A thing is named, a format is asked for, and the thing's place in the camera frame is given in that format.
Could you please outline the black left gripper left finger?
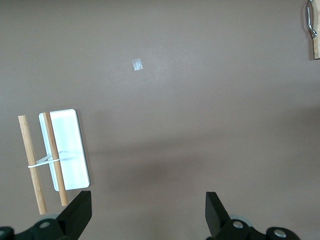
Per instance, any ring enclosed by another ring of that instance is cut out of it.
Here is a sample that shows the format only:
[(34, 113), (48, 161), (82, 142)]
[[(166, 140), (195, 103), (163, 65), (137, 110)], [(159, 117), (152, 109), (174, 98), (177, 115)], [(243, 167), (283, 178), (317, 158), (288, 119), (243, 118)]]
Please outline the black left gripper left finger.
[(77, 240), (92, 218), (92, 194), (81, 191), (55, 218), (38, 221), (15, 235), (16, 240)]

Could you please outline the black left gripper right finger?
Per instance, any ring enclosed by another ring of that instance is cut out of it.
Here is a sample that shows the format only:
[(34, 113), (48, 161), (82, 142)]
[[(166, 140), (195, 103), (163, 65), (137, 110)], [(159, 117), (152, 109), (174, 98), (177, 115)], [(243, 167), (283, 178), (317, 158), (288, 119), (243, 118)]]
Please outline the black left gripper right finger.
[(293, 231), (270, 227), (266, 233), (257, 231), (241, 219), (232, 219), (216, 192), (205, 196), (205, 219), (210, 231), (209, 240), (299, 240)]

